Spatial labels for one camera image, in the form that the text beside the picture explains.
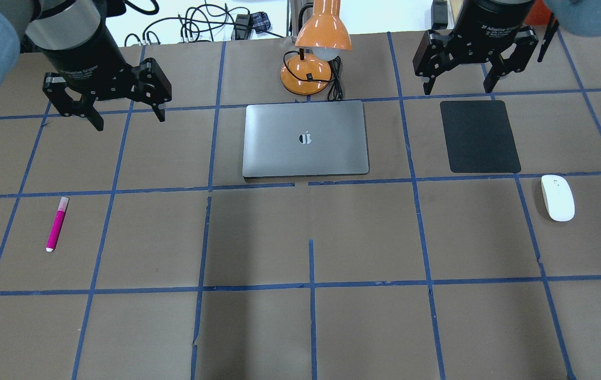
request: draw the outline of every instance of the silver laptop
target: silver laptop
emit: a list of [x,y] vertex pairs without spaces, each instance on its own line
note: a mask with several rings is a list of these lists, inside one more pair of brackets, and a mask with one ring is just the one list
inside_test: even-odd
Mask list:
[[247,106],[245,178],[368,171],[361,101]]

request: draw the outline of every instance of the pink marker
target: pink marker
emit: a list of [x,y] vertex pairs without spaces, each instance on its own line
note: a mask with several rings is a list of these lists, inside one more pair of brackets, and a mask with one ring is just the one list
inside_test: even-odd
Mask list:
[[52,224],[52,232],[49,234],[49,240],[47,240],[47,246],[45,246],[45,250],[47,252],[54,251],[54,248],[57,247],[57,240],[59,240],[59,233],[61,233],[61,225],[63,224],[63,219],[66,217],[66,207],[68,206],[68,198],[61,197],[61,201],[59,202],[59,209],[57,210],[57,215],[54,217],[54,224]]

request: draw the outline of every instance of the wireless mouse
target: wireless mouse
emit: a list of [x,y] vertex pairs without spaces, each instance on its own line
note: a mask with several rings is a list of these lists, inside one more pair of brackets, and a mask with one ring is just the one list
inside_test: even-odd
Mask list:
[[568,222],[575,216],[573,192],[562,176],[542,176],[542,195],[549,216],[557,222]]

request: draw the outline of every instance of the lamp shade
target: lamp shade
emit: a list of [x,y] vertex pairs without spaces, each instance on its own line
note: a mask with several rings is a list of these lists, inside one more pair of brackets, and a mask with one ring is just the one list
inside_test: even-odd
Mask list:
[[335,58],[341,50],[352,50],[350,35],[339,14],[341,0],[315,0],[312,17],[298,32],[296,46],[312,49],[321,60]]

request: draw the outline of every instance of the desk lamp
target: desk lamp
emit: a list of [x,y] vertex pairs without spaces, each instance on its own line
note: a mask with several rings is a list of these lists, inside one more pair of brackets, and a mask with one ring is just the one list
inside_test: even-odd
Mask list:
[[285,64],[279,73],[288,91],[303,96],[320,92],[331,80],[327,61],[336,58],[342,50],[352,50],[340,12],[341,0],[315,0],[312,17],[298,32],[298,54],[289,60],[285,54]]

